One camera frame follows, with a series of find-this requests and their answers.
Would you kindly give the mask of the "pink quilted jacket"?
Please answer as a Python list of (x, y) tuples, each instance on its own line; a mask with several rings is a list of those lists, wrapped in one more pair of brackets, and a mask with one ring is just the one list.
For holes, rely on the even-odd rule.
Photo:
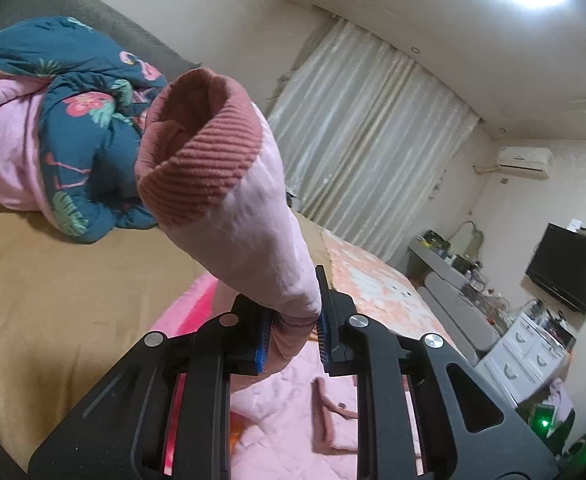
[(134, 165), (138, 192), (166, 236), (273, 316), (256, 382), (283, 370), (317, 334), (322, 301), (264, 116), (235, 80), (183, 74), (146, 115)]

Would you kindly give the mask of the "peach kitty blanket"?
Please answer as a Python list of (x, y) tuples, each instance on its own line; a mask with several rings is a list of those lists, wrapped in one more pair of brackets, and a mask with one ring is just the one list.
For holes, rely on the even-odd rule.
[(331, 260), (331, 285), (351, 296), (358, 313), (412, 339), (437, 333), (456, 348), (442, 323), (404, 274), (329, 231), (323, 232), (322, 238)]

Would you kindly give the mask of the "pink cartoon fleece blanket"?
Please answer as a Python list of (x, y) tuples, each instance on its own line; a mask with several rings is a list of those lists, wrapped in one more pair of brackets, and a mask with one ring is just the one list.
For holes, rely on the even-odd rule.
[[(213, 299), (217, 285), (217, 278), (209, 273), (202, 274), (164, 311), (152, 325), (151, 331), (161, 332), (168, 338), (195, 333), (213, 317)], [(162, 466), (163, 473), (169, 477), (173, 475), (178, 422), (186, 378), (183, 373), (178, 375), (168, 414)]]

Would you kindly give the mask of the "grey curved desk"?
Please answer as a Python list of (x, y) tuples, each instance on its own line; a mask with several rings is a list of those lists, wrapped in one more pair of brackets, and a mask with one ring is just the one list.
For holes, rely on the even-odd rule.
[(422, 240), (407, 249), (406, 275), (446, 333), (472, 366), (491, 350), (500, 335), (486, 316), (464, 296), (469, 281)]

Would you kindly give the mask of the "tan bed sheet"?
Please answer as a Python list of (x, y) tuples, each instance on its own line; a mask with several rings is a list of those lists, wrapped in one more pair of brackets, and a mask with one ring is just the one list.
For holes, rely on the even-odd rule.
[(0, 205), (0, 443), (16, 464), (202, 272), (156, 229), (81, 245)]

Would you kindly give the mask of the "white drawer chest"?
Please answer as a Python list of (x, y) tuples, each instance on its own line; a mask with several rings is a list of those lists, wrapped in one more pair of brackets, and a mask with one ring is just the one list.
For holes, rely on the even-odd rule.
[(569, 360), (569, 352), (551, 333), (521, 313), (479, 360), (476, 371), (517, 408), (558, 377)]

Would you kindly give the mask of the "striped beige curtain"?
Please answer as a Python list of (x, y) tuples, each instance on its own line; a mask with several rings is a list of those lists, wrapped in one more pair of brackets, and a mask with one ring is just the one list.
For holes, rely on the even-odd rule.
[(417, 61), (345, 18), (268, 114), (301, 213), (383, 260), (479, 121)]

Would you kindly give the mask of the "lilac garment on chair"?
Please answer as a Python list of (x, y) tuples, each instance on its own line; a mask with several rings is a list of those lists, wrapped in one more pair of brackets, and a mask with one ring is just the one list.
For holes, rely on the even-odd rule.
[(544, 401), (545, 405), (554, 408), (552, 414), (549, 432), (555, 432), (566, 420), (574, 410), (573, 403), (570, 396), (564, 388), (563, 381), (560, 377), (554, 378), (548, 385), (549, 394)]

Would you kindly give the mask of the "white air conditioner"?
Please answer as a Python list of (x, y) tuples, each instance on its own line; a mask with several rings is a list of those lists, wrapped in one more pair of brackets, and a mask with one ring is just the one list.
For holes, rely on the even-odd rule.
[(496, 165), (502, 171), (510, 171), (518, 176), (548, 179), (554, 161), (549, 148), (537, 146), (503, 146), (499, 148)]

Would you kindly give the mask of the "navy floral comforter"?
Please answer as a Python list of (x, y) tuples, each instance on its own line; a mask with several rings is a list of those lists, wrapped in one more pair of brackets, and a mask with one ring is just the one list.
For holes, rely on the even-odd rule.
[(133, 166), (153, 65), (71, 16), (0, 30), (0, 204), (40, 211), (76, 243), (155, 226)]

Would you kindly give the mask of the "grey headboard cushion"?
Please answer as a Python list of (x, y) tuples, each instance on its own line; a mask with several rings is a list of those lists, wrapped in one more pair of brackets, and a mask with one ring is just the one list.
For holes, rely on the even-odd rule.
[(197, 63), (182, 58), (166, 44), (102, 0), (0, 0), (0, 30), (28, 18), (64, 15), (77, 18), (110, 36), (125, 50), (174, 80)]

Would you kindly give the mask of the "black wall television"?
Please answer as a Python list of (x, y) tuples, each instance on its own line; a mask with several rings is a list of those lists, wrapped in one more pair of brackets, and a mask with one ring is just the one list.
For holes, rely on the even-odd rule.
[(548, 223), (525, 275), (570, 310), (586, 314), (586, 236)]

